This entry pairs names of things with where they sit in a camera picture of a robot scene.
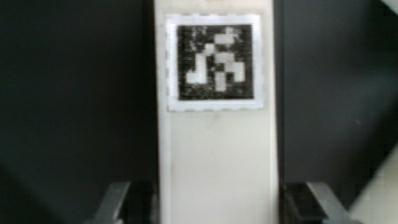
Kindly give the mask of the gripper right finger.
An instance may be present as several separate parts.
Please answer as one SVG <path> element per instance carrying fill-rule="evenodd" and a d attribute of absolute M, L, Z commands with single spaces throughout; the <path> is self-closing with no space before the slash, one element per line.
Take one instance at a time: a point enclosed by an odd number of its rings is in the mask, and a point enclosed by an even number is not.
<path fill-rule="evenodd" d="M 362 224 L 350 217 L 325 183 L 297 182 L 284 184 L 281 224 Z"/>

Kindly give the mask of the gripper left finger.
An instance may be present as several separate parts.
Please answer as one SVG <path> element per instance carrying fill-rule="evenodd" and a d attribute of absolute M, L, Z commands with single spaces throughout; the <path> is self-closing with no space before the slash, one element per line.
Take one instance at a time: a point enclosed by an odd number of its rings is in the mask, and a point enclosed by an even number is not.
<path fill-rule="evenodd" d="M 151 182 L 108 185 L 92 217 L 82 224 L 158 224 L 158 199 Z"/>

